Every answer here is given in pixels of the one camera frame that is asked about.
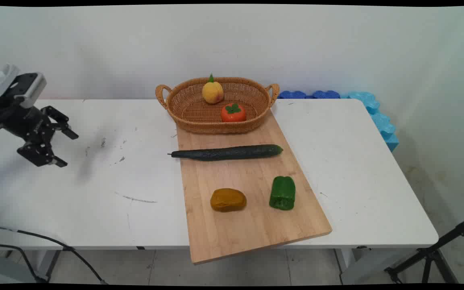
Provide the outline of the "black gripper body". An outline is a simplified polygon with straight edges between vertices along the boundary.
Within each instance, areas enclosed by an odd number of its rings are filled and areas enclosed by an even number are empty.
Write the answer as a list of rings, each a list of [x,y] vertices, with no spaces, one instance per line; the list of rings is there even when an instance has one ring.
[[[52,151],[54,107],[24,108],[20,101],[0,101],[0,126],[24,141],[17,151]]]

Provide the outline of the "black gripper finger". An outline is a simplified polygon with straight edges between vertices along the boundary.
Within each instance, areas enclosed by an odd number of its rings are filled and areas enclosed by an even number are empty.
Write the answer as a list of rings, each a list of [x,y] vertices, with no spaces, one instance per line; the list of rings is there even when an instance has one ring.
[[[69,117],[59,110],[55,109],[53,106],[47,106],[41,109],[41,112],[46,114],[50,119],[53,119],[55,123],[50,125],[56,131],[61,131],[64,135],[69,137],[72,140],[78,139],[79,135],[76,134],[68,124]]]
[[[55,156],[50,139],[45,135],[40,135],[39,139],[27,141],[24,146],[17,149],[17,153],[37,167],[57,165],[62,168],[68,165],[67,162]]]

